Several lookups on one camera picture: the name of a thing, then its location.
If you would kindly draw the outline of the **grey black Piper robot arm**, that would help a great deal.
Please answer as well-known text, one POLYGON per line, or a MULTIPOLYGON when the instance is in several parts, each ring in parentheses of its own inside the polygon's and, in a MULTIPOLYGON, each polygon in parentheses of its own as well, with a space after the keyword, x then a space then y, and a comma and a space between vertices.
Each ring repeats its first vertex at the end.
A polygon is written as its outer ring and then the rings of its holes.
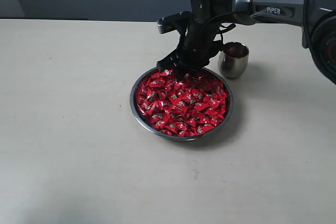
POLYGON ((335 82, 335 0, 191 0, 191 10, 162 17, 161 34, 176 30, 177 47, 156 64, 158 71, 193 73, 209 64, 224 44, 223 23, 288 24, 302 29, 302 46, 309 49, 317 69, 335 82))

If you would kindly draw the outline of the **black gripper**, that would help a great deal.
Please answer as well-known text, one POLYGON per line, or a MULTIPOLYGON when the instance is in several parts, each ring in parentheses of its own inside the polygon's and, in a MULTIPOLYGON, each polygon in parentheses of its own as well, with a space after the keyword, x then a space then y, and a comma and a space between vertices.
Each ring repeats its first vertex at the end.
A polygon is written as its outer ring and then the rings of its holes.
POLYGON ((191 19, 186 36, 176 50, 156 63, 157 70, 175 69, 176 77, 197 77, 200 68, 209 64, 223 49, 221 40, 215 40, 221 22, 199 23, 191 19))

